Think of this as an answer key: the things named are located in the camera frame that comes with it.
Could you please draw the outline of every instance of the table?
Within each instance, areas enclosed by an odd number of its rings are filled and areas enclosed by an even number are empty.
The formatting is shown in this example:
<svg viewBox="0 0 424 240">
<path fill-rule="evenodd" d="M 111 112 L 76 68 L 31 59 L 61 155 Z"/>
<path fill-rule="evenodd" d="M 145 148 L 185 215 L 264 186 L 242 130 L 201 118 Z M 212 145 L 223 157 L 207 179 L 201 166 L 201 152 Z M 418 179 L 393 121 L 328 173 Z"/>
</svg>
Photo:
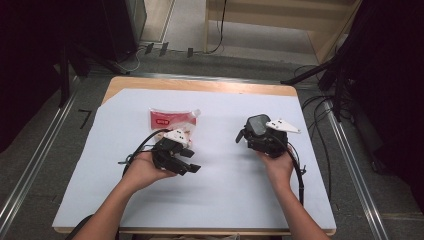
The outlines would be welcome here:
<svg viewBox="0 0 424 240">
<path fill-rule="evenodd" d="M 306 30 L 318 62 L 323 63 L 349 32 L 360 3 L 361 0 L 231 0 L 227 2 L 225 21 Z M 205 52 L 208 22 L 220 21 L 223 7 L 224 0 L 206 1 Z"/>
<path fill-rule="evenodd" d="M 289 133 L 288 137 L 308 170 L 304 175 L 305 208 L 324 231 L 335 233 L 334 217 L 293 87 L 132 77 L 115 77 L 110 83 L 54 220 L 56 231 L 71 231 L 97 210 L 116 185 L 123 170 L 117 162 L 150 133 L 149 107 L 202 111 L 192 136 L 195 155 L 182 159 L 202 168 L 196 174 L 164 179 L 136 193 L 127 205 L 121 231 L 289 234 L 262 162 L 245 144 L 235 143 L 247 117 L 266 113 L 271 119 L 284 117 L 304 132 Z M 297 193 L 295 174 L 291 184 Z"/>
</svg>

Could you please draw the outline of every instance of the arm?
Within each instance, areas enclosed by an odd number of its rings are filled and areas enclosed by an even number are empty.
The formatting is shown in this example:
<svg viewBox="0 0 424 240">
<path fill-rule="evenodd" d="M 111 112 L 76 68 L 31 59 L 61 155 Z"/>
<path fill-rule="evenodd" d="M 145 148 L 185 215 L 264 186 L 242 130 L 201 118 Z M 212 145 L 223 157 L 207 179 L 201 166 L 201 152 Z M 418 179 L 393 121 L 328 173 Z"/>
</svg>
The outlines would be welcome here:
<svg viewBox="0 0 424 240">
<path fill-rule="evenodd" d="M 131 196 L 155 181 L 176 174 L 155 168 L 151 153 L 139 154 L 100 208 L 73 238 L 115 239 L 116 231 Z"/>
<path fill-rule="evenodd" d="M 276 159 L 258 152 L 290 227 L 293 239 L 329 239 L 300 204 L 290 187 L 293 163 L 286 152 Z"/>
</svg>

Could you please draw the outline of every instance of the black curtain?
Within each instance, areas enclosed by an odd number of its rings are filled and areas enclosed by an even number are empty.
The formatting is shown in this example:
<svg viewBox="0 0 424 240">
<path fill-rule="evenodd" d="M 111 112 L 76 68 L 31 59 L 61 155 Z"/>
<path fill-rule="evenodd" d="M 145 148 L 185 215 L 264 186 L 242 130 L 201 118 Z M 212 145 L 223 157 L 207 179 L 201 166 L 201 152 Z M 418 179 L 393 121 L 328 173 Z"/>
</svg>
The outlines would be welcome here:
<svg viewBox="0 0 424 240">
<path fill-rule="evenodd" d="M 424 2 L 364 0 L 361 9 L 339 67 L 383 142 L 372 154 L 411 186 L 424 212 Z"/>
<path fill-rule="evenodd" d="M 0 152 L 60 85 L 50 11 L 34 2 L 0 0 Z"/>
</svg>

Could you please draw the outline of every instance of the person's right hand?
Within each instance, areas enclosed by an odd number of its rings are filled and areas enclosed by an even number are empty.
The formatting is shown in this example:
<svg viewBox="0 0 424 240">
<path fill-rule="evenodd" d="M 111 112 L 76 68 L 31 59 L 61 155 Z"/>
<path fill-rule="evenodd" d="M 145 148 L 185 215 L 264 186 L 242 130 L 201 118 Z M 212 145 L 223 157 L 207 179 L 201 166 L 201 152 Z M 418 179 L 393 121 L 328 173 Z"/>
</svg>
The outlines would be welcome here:
<svg viewBox="0 0 424 240">
<path fill-rule="evenodd" d="M 269 180 L 274 188 L 290 189 L 290 178 L 293 172 L 293 162 L 290 155 L 285 152 L 277 158 L 271 158 L 265 153 L 256 153 L 265 164 Z"/>
<path fill-rule="evenodd" d="M 142 152 L 134 158 L 127 172 L 122 177 L 121 183 L 124 183 L 122 185 L 125 185 L 126 188 L 134 193 L 160 179 L 176 175 L 168 170 L 157 169 L 153 164 L 152 153 Z"/>
</svg>

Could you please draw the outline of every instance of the plastic bag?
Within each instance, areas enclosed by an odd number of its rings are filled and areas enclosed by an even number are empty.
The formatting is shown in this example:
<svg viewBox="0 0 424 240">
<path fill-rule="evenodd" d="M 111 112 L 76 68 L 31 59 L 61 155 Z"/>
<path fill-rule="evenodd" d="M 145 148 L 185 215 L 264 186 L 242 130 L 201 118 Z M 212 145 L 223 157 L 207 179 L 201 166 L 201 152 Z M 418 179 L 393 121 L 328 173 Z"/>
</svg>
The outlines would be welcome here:
<svg viewBox="0 0 424 240">
<path fill-rule="evenodd" d="M 191 135 L 196 128 L 199 115 L 199 109 L 193 111 L 166 111 L 150 108 L 150 128 L 152 132 L 164 128 L 168 130 L 182 129 L 191 143 Z M 163 134 L 156 134 L 156 141 L 159 141 Z"/>
</svg>

